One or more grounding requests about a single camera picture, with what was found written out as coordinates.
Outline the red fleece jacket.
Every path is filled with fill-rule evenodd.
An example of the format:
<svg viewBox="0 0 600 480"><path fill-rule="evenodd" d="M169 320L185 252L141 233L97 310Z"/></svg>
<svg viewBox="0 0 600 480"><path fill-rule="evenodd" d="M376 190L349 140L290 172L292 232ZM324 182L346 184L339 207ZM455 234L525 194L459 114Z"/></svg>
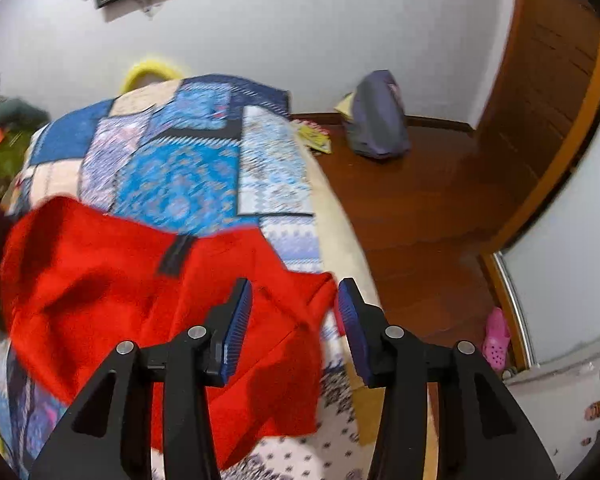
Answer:
<svg viewBox="0 0 600 480"><path fill-rule="evenodd" d="M0 269L7 333L29 375L70 404L116 344L164 344L204 322L238 280L252 310L235 375L209 388L221 468L259 440L316 428L327 273L288 270L256 228L185 238L106 216L69 197L26 214Z"/></svg>

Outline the pink slipper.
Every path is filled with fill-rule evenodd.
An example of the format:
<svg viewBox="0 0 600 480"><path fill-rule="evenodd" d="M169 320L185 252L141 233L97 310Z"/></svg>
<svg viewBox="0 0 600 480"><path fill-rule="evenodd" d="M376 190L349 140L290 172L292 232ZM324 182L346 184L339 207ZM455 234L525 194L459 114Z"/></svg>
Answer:
<svg viewBox="0 0 600 480"><path fill-rule="evenodd" d="M509 343L510 333L505 315L500 308L494 308L486 318L481 353L498 374L506 369Z"/></svg>

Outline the blue patchwork bed quilt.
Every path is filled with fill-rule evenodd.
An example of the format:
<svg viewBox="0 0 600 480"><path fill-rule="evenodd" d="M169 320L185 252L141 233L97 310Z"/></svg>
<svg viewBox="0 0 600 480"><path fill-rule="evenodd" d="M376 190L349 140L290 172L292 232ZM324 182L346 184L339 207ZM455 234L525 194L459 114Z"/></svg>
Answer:
<svg viewBox="0 0 600 480"><path fill-rule="evenodd" d="M256 228L288 270L323 266L311 185L285 91L224 75L165 81L75 110L34 134L9 205L12 228L55 197L179 237ZM338 350L335 301L321 328L316 428L265 437L227 479L358 479L358 425ZM0 332L4 460L28 478L70 404L26 371Z"/></svg>

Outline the grey blue bag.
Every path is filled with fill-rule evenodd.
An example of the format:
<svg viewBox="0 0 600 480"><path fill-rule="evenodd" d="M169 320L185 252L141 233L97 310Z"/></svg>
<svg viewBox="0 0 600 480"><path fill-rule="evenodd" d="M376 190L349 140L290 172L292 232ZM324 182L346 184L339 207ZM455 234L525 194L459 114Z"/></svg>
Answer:
<svg viewBox="0 0 600 480"><path fill-rule="evenodd" d="M369 73L353 92L346 122L349 148L370 159L396 159L411 149L400 87L388 70Z"/></svg>

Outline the yellow paper packet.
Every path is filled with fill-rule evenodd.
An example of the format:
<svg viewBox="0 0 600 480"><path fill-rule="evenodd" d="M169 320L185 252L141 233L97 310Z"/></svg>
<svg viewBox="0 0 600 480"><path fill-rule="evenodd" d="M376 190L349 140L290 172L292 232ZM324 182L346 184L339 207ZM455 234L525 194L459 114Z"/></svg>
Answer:
<svg viewBox="0 0 600 480"><path fill-rule="evenodd" d="M332 152L332 141L327 129L309 120L296 119L292 124L297 136L307 148L323 154Z"/></svg>

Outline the yellow pillow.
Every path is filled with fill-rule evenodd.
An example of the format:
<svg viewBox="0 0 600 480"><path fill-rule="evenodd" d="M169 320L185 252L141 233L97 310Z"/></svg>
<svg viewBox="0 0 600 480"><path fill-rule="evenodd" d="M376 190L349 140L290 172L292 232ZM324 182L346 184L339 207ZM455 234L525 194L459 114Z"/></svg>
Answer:
<svg viewBox="0 0 600 480"><path fill-rule="evenodd" d="M178 80L184 77L183 72L158 58L144 58L135 63L125 74L120 93L142 88L144 82Z"/></svg>

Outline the brown wooden door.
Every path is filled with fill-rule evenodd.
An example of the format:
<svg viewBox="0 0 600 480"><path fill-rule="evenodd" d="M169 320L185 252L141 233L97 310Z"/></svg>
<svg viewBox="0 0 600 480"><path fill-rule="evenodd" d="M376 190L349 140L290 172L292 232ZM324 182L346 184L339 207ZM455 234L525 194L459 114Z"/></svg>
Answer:
<svg viewBox="0 0 600 480"><path fill-rule="evenodd" d="M518 206L486 252L513 244L557 193L600 114L600 16L588 0L515 0L478 141Z"/></svg>

